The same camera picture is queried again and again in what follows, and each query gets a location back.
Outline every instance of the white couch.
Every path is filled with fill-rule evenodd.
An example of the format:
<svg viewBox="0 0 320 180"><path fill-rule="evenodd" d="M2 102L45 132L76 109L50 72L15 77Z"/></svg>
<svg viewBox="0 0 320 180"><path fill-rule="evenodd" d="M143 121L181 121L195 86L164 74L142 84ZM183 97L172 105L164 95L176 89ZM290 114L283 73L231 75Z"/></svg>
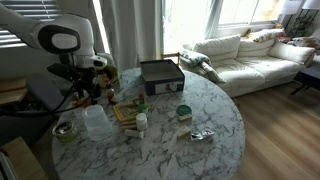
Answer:
<svg viewBox="0 0 320 180"><path fill-rule="evenodd" d="M256 43L240 35L185 44L180 66L221 87L230 97L293 80L314 56L314 48L274 39Z"/></svg>

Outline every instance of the green object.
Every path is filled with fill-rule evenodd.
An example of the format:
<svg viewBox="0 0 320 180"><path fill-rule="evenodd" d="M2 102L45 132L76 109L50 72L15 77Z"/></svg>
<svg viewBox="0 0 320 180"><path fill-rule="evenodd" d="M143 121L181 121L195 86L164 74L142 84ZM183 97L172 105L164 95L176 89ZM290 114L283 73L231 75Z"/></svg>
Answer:
<svg viewBox="0 0 320 180"><path fill-rule="evenodd" d="M181 105L181 106L178 106L177 113L180 116L184 116L184 115L187 115L187 114L192 114L192 110L191 110L191 108L189 106Z"/></svg>
<svg viewBox="0 0 320 180"><path fill-rule="evenodd" d="M139 105L138 105L138 112L148 114L148 105L144 101L143 93L139 93Z"/></svg>

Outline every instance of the cable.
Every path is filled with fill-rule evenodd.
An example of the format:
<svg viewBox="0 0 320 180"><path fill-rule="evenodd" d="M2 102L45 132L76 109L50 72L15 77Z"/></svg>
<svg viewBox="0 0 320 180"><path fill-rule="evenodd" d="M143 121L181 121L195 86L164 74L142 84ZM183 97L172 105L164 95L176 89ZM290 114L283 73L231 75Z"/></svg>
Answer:
<svg viewBox="0 0 320 180"><path fill-rule="evenodd" d="M94 83L94 86L92 88L92 92L96 89L97 87L97 83L98 83L98 76L97 76L97 73L95 73L95 83ZM76 83L79 82L79 80L77 80L76 82L74 82L72 84L72 86L69 88L68 92L67 92L67 95L71 92L71 90L73 89L74 85ZM52 111L46 111L46 112L41 112L41 113L18 113L18 112L12 112L12 111L7 111L7 110L3 110L3 109L0 109L0 115L8 115L8 116L14 116L14 117L25 117L25 118L32 118L32 117L41 117L41 116L46 116L46 115L51 115L51 114L56 114L56 113L62 113L62 112L66 112L66 111L70 111L70 110L73 110L73 109L76 109L80 106L82 106L84 103L86 103L89 98L92 98L93 97L93 93L89 93L89 96L82 102L80 103L79 105L75 106L75 107L72 107L72 108L69 108L69 109L65 109L65 110L60 110L60 111L56 111L57 109L59 109L62 104L65 102L65 100L67 99L68 96L65 96L65 98L60 102L60 104Z"/></svg>

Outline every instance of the cardboard box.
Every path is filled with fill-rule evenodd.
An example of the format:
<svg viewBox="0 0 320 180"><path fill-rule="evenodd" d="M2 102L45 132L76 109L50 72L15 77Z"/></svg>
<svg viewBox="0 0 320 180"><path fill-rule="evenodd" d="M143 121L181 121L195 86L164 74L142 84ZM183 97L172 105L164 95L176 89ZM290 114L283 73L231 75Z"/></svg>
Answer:
<svg viewBox="0 0 320 180"><path fill-rule="evenodd" d="M141 62L141 74L147 95L182 91L185 76L172 60Z"/></svg>

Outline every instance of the round table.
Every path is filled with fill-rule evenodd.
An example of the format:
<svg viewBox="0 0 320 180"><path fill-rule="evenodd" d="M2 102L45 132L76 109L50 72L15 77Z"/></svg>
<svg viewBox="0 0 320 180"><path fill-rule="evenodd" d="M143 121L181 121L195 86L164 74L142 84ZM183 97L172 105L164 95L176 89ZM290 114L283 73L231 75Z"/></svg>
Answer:
<svg viewBox="0 0 320 180"><path fill-rule="evenodd" d="M144 139L127 137L112 106L102 104L113 126L113 134L102 141L91 141L81 120L69 113L79 135L70 143L52 142L53 161L63 179L230 179L236 172L245 145L241 115L217 85L194 73L183 71L183 91L146 96L152 106ZM140 68L121 74L122 102L145 92ZM188 105L192 121L179 122L176 109ZM211 129L212 137L191 141L177 140L177 131L189 125L193 132Z"/></svg>

